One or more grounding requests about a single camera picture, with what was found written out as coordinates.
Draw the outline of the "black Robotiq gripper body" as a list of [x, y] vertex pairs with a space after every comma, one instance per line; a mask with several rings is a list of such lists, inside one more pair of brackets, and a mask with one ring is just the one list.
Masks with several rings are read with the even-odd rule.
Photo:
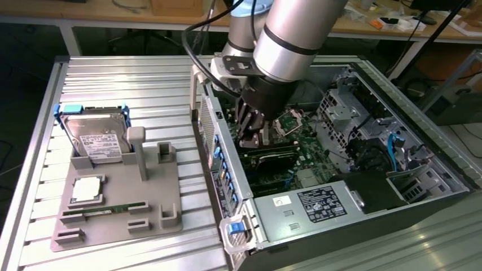
[[274, 120], [298, 88], [298, 81], [279, 82], [269, 77], [249, 77], [241, 97], [266, 120]]

